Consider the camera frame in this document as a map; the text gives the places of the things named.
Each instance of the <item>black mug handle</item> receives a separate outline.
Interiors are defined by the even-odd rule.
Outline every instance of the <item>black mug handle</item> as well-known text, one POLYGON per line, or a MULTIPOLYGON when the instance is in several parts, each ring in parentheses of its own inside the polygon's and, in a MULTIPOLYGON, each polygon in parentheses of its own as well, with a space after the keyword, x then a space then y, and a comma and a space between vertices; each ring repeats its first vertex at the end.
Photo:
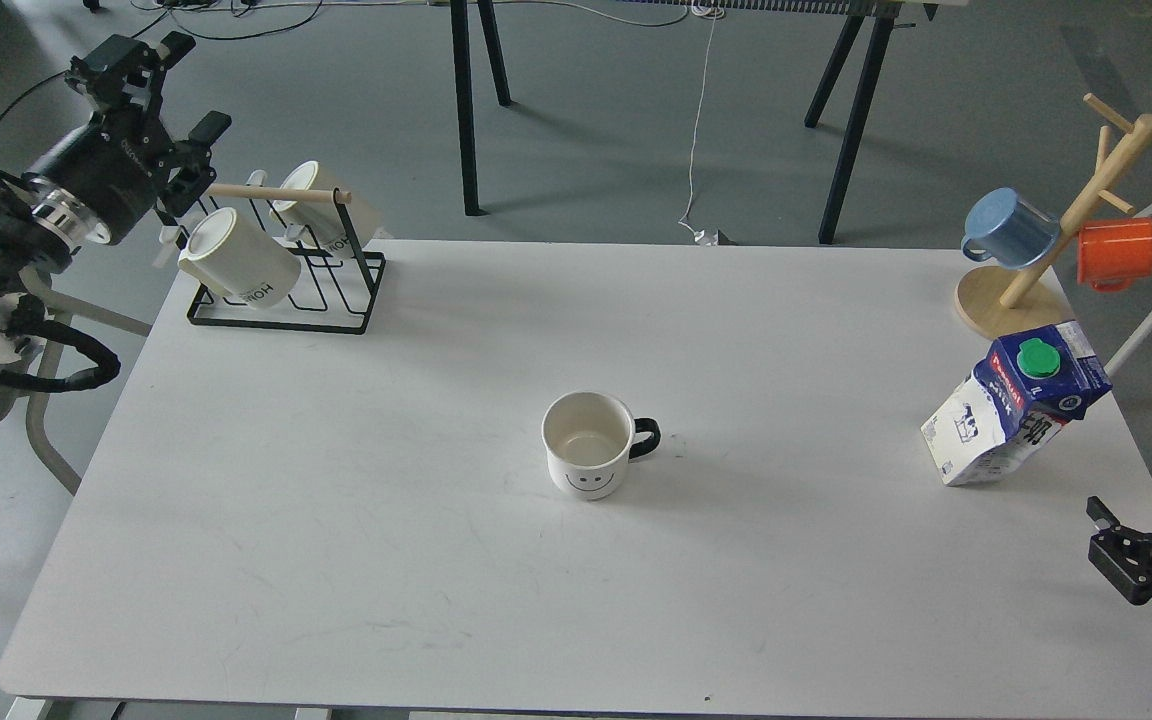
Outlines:
POLYGON ((638 442, 630 446, 630 460, 635 460, 635 457, 643 457, 660 445, 660 425, 652 418, 635 418, 634 433, 635 435, 639 433, 652 433, 652 437, 641 439, 638 442))

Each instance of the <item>blue mug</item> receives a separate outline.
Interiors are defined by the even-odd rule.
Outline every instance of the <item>blue mug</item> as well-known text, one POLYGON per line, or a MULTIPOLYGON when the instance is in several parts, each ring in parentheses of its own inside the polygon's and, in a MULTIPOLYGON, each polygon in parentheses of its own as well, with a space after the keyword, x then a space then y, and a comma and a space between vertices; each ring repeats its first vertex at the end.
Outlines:
POLYGON ((1060 222, 1034 209, 1009 187, 982 197, 963 223, 963 255, 983 263, 988 258, 1008 270, 1037 263, 1056 244, 1060 222))

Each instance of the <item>wooden mug tree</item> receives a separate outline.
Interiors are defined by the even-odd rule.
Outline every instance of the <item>wooden mug tree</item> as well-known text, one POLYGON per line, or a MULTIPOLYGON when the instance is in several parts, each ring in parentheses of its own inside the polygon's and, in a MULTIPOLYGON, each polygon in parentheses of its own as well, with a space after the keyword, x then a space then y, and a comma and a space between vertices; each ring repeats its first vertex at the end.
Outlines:
POLYGON ((1123 131, 1123 139, 1111 151, 1111 127, 1101 127, 1096 151, 1096 170, 1083 191, 1078 192, 1078 197, 1061 215, 1060 236, 1047 255, 1024 270, 982 266, 958 281, 955 295, 958 314, 963 316, 970 328, 985 338, 1003 336, 1068 320, 1071 314, 1069 306, 1055 291, 1039 283, 1038 278, 1055 263, 1083 223, 1091 219, 1101 200, 1127 215, 1135 213, 1132 204, 1114 195, 1114 185, 1151 145, 1152 115, 1144 114, 1135 119, 1135 122, 1129 122, 1091 92, 1083 96, 1083 101, 1123 131))

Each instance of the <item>white mug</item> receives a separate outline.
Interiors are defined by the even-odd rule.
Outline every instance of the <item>white mug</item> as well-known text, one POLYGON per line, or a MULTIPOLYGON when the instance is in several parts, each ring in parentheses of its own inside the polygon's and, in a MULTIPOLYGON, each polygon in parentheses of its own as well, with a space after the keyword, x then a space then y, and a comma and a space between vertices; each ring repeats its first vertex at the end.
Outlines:
POLYGON ((234 209, 197 223, 177 265, 211 291, 262 309, 287 297, 301 278, 301 259, 234 209))
MULTIPOLYGON (((283 190, 348 190, 340 183, 332 173, 323 168, 323 164, 317 160, 306 160, 291 170, 291 174, 282 183, 283 190)), ((358 236, 358 247, 365 247, 371 241, 376 228, 380 227, 380 211, 372 209, 369 202, 353 196, 349 209, 349 222, 353 230, 358 236)), ((275 200, 271 217, 276 221, 282 218, 285 223, 301 223, 310 228, 314 234, 314 240, 308 241, 306 245, 313 247, 314 242, 320 249, 335 255, 338 258, 353 258, 353 249, 344 233, 344 223, 340 222, 340 214, 332 202, 305 202, 305 200, 275 200)))
POLYGON ((550 478, 567 495, 599 500, 626 482, 630 458, 660 445, 660 425, 634 418, 616 397, 600 392, 573 392, 545 411, 540 425, 550 478), (649 438, 635 442, 639 433, 649 438))

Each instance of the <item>milk carton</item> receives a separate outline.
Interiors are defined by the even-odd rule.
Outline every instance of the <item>milk carton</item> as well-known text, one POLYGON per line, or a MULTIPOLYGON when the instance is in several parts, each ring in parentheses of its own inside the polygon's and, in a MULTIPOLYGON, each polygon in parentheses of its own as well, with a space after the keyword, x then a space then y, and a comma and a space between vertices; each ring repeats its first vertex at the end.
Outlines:
POLYGON ((992 482, 1051 441, 1111 391, 1077 323, 1009 334, 923 424, 947 486, 992 482))

